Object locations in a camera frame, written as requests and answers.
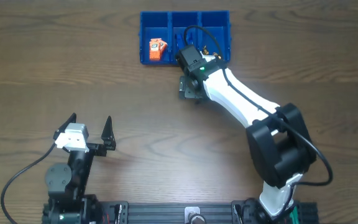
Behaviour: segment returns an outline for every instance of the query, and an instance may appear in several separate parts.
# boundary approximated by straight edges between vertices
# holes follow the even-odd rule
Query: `blue tray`
[[[139,56],[144,65],[176,65],[175,54],[184,47],[183,32],[190,25],[199,25],[212,33],[223,52],[223,59],[230,61],[231,35],[229,11],[190,11],[190,12],[141,12],[139,32]],[[161,38],[168,47],[160,61],[150,61],[149,42],[152,38]],[[202,30],[190,29],[187,41],[198,50],[207,46],[210,55],[218,53],[212,39]]]

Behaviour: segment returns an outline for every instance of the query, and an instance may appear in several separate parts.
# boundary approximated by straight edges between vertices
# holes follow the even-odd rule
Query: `wooden table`
[[[112,116],[117,151],[93,162],[100,200],[230,202],[262,180],[244,128],[214,103],[178,99],[177,67],[139,63],[139,12],[231,11],[229,68],[255,92],[303,112],[334,169],[328,187],[299,187],[322,223],[358,222],[358,0],[0,1],[0,194],[52,143],[72,112],[90,141]],[[8,189],[19,223],[40,223],[54,150]],[[318,161],[306,180],[323,180]],[[7,223],[0,206],[0,223]]]

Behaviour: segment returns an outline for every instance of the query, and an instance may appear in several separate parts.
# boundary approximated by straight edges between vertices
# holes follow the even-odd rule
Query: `cable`
[[[33,163],[31,163],[30,165],[28,165],[27,167],[23,168],[22,170],[20,170],[17,174],[15,174],[5,185],[5,187],[3,188],[2,190],[2,193],[1,193],[1,208],[2,208],[2,211],[4,212],[6,218],[13,224],[17,224],[17,222],[15,222],[15,220],[13,220],[13,218],[10,216],[10,214],[7,212],[6,210],[6,207],[5,207],[5,201],[4,201],[4,198],[5,198],[5,193],[6,193],[6,190],[7,188],[9,187],[9,185],[13,182],[13,180],[15,180],[18,176],[20,176],[22,173],[24,173],[25,171],[29,170],[31,167],[33,167],[34,165],[36,165],[37,163],[39,163],[40,161],[42,161],[43,159],[45,159],[49,154],[50,152],[52,152],[52,149],[54,149],[54,147],[56,146],[55,143],[53,143],[51,146],[50,146],[50,149],[39,159],[37,159],[36,161],[34,161]]]
[[[196,26],[196,25],[193,25],[193,26],[189,26],[185,29],[185,33],[184,33],[184,39],[185,39],[185,44],[187,44],[187,41],[186,41],[186,33],[187,33],[187,30],[188,29],[191,29],[191,28],[197,28],[197,29],[200,29],[202,31],[204,31],[206,34],[208,34],[213,40],[214,40],[214,43],[216,44],[216,47],[218,48],[219,50],[219,54],[223,56],[222,54],[222,50],[219,46],[219,43],[217,42],[216,38],[210,33],[208,32],[208,30],[206,30],[204,27],[200,27],[200,26]],[[306,147],[308,149],[311,149],[313,150],[317,156],[321,159],[321,161],[323,162],[323,164],[325,165],[326,169],[327,169],[327,172],[328,172],[328,180],[326,181],[322,181],[322,182],[294,182],[290,185],[290,194],[287,198],[287,201],[284,203],[284,206],[283,206],[283,209],[282,211],[280,212],[280,215],[282,215],[286,208],[288,207],[289,203],[291,202],[291,199],[292,199],[292,195],[294,193],[294,190],[295,190],[295,186],[296,185],[308,185],[308,186],[325,186],[325,185],[328,185],[330,184],[332,181],[333,181],[333,178],[334,178],[334,174],[333,174],[333,170],[331,168],[331,165],[329,165],[329,162],[328,160],[325,158],[325,156],[323,155],[323,153],[316,147],[314,146],[309,140],[307,140],[305,137],[303,137],[298,131],[296,131],[293,127],[291,127],[289,124],[287,124],[285,121],[283,121],[282,119],[278,118],[277,116],[275,116],[274,114],[270,113],[269,111],[267,111],[265,108],[261,107],[260,105],[258,105],[257,103],[255,103],[254,101],[252,101],[248,96],[245,96],[245,94],[243,94],[240,90],[238,90],[231,82],[230,80],[228,79],[227,75],[226,75],[226,65],[224,65],[224,67],[222,68],[222,71],[223,71],[223,76],[224,76],[224,79],[225,81],[227,82],[227,84],[235,91],[237,92],[238,94],[240,94],[244,99],[246,99],[248,102],[250,102],[252,105],[254,105],[258,110],[261,110],[263,111],[265,114],[267,114],[270,118],[274,119],[275,121],[279,122],[284,128],[287,129],[287,131],[289,131],[290,133],[294,134],[299,140],[301,140],[303,143],[306,144]]]

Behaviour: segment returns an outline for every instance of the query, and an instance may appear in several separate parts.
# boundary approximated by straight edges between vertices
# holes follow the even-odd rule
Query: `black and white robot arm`
[[[185,74],[181,88],[219,103],[246,128],[253,163],[264,180],[259,197],[262,216],[274,222],[291,212],[295,185],[304,183],[303,174],[316,160],[316,152],[307,147],[311,140],[299,110],[262,98],[236,79],[223,60],[203,55],[193,45],[179,50],[176,60]],[[277,142],[273,136],[278,133],[287,136]]]

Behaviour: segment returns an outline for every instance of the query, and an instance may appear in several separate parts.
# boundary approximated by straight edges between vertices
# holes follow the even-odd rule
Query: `wooden tabletop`
[[[229,68],[261,96],[302,111],[334,181],[299,187],[322,223],[358,222],[358,0],[0,0],[0,194],[44,154],[72,112],[100,141],[111,115],[117,150],[95,157],[86,192],[128,202],[230,202],[262,180],[245,129],[216,103],[178,99],[177,67],[139,62],[140,11],[231,11]],[[40,223],[55,149],[9,187],[19,223]],[[321,161],[306,180],[325,180]],[[0,206],[0,223],[7,223]]]

